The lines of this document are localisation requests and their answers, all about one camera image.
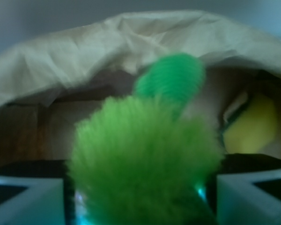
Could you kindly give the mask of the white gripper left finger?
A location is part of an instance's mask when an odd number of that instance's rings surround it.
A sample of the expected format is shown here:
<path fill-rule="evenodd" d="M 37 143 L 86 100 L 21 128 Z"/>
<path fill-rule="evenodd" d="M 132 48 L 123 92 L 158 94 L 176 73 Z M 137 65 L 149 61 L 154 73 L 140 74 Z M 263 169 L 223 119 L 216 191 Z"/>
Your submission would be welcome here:
<path fill-rule="evenodd" d="M 0 225 L 70 225 L 72 185 L 65 161 L 0 167 Z"/>

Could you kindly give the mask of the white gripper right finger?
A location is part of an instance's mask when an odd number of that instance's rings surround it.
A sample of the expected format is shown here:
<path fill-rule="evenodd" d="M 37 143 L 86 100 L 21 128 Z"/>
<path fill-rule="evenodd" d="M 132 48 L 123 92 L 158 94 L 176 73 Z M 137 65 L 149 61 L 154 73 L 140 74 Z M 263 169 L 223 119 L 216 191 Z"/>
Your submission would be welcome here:
<path fill-rule="evenodd" d="M 281 225 L 281 159 L 227 155 L 210 179 L 210 207 L 220 225 Z"/>

